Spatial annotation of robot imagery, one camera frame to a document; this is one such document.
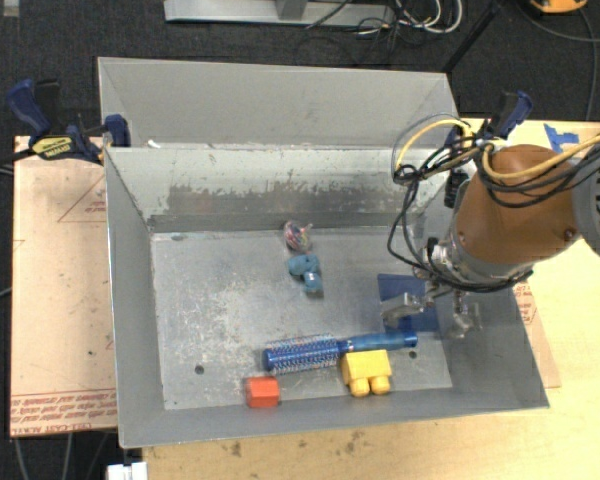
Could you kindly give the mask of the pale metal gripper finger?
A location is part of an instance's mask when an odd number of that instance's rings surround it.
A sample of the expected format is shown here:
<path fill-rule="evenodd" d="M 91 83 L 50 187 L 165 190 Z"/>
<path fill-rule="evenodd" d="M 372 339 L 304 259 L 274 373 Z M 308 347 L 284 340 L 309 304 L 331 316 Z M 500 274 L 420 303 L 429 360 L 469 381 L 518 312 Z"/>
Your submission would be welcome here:
<path fill-rule="evenodd" d="M 426 299 L 408 292 L 381 302 L 381 317 L 386 327 L 398 327 L 399 321 L 407 316 L 424 312 Z"/>
<path fill-rule="evenodd" d="M 456 301 L 453 306 L 452 324 L 446 332 L 447 339 L 464 339 L 471 332 L 482 330 L 480 304 Z"/>

